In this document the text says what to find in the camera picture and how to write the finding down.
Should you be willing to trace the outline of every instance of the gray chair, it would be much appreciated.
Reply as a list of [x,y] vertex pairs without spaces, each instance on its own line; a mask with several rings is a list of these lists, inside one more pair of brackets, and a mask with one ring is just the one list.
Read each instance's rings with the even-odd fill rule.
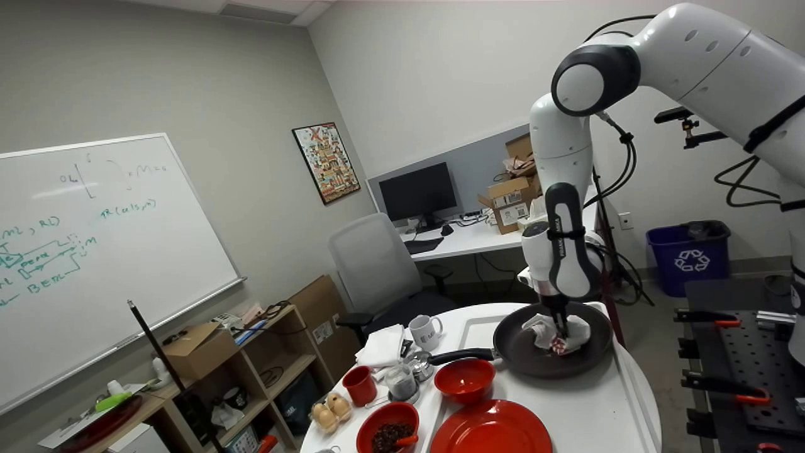
[[456,307],[442,295],[423,291],[420,271],[385,213],[361,217],[335,232],[329,252],[348,289],[348,315],[339,325],[353,326],[360,341],[388,325],[407,325],[414,315]]

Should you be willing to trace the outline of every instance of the frying pan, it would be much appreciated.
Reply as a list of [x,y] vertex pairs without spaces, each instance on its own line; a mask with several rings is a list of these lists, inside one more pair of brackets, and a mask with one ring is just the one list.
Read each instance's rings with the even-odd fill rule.
[[550,350],[539,350],[534,345],[534,333],[521,330],[521,325],[539,313],[549,315],[549,307],[527,305],[503,316],[493,335],[493,350],[488,348],[453,350],[442,354],[429,354],[428,363],[442,365],[462,358],[480,358],[480,359],[501,358],[505,369],[511,369],[516,377],[559,379],[559,377],[573,377],[585,369],[593,369],[599,363],[612,358],[613,345],[612,345],[608,320],[604,313],[585,305],[568,305],[568,315],[579,315],[590,326],[589,341],[583,341],[583,348],[570,354],[553,354]]

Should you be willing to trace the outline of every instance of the red bowl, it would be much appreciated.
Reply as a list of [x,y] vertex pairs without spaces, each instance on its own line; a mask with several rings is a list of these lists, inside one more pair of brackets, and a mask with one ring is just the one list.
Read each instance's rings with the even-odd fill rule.
[[413,453],[418,445],[418,430],[420,430],[420,412],[410,402],[388,402],[379,411],[374,411],[358,430],[358,453],[374,453],[385,447],[374,447],[374,443],[389,443],[388,450],[393,453]]
[[459,406],[488,401],[496,367],[488,359],[458,359],[434,372],[434,387]]

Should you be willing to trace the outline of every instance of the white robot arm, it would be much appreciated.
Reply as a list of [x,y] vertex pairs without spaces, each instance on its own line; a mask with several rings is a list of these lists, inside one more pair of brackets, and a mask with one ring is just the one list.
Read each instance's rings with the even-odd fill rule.
[[[590,180],[589,115],[652,85],[780,170],[780,209],[792,242],[792,305],[805,313],[805,60],[746,26],[700,7],[662,9],[641,33],[599,36],[568,53],[550,92],[531,109],[549,229],[526,227],[527,266],[550,248],[549,282],[589,297],[597,268],[583,252],[581,206]],[[805,316],[790,352],[805,365]]]

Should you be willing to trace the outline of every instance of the red plate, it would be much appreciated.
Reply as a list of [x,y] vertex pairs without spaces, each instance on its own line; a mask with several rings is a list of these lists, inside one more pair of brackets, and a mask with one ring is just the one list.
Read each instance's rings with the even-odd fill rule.
[[524,406],[485,401],[453,412],[433,435],[433,453],[553,453],[546,425]]

